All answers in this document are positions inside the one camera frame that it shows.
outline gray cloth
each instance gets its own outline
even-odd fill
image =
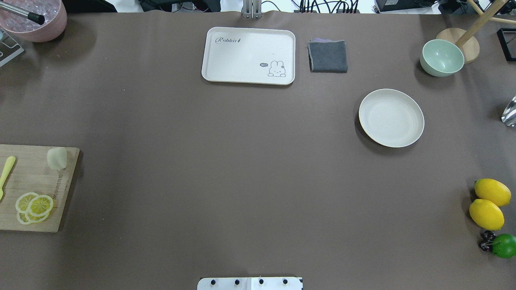
[[[313,72],[348,72],[346,59],[346,42],[338,41],[309,41],[308,55],[310,70]]]

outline pink bowl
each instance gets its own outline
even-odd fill
[[[13,30],[14,28],[8,27],[6,25],[7,20],[11,18],[12,20],[16,21],[27,21],[26,19],[14,15],[12,13],[8,13],[6,11],[0,10],[0,26],[2,26],[2,29],[7,31],[10,35],[16,35],[21,39],[25,39],[32,42],[45,42],[50,41],[58,37],[66,27],[67,23],[67,14],[65,6],[63,5],[61,0],[54,0],[55,4],[57,6],[57,1],[59,1],[59,8],[57,10],[57,14],[52,19],[46,20],[47,16],[45,16],[45,23],[37,28],[32,28],[30,31],[22,31],[22,30]],[[29,10],[25,7],[21,7],[17,5],[16,0],[10,0],[6,1],[7,3],[16,5],[20,8],[24,8],[26,10]]]

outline wooden stick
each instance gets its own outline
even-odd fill
[[[471,7],[473,7],[473,9],[475,9],[475,11],[477,11],[478,15],[482,15],[483,14],[483,12],[480,9],[480,7],[478,7],[478,5],[475,2],[473,2],[473,0],[467,0],[467,2],[471,5]],[[496,21],[496,22],[516,25],[516,21],[515,20],[510,20],[510,19],[491,17],[491,18],[489,18],[489,21]]]
[[[493,15],[495,15],[498,10],[500,10],[500,8],[505,5],[505,3],[507,3],[507,0],[496,0],[493,4],[491,4],[491,7],[489,7],[489,9],[487,9],[486,12],[482,14],[477,19],[477,21],[475,21],[475,23],[473,23],[470,29],[468,29],[464,35],[462,35],[461,38],[457,40],[455,45],[458,47],[463,46],[471,38],[471,36],[477,33],[477,31],[481,29],[486,22],[489,21],[489,18],[493,17]]]

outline metal tongs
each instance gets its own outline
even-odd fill
[[[38,23],[39,25],[45,23],[45,16],[32,13],[20,7],[5,3],[4,0],[0,0],[0,9],[19,15],[23,18],[27,18],[31,21]]]

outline wooden round base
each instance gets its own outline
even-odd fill
[[[439,32],[436,38],[456,43],[465,32],[466,30],[460,28],[448,28]],[[460,50],[462,50],[462,53],[464,54],[464,63],[470,63],[477,59],[480,54],[480,45],[478,44],[478,40],[472,36],[462,47],[460,47]]]

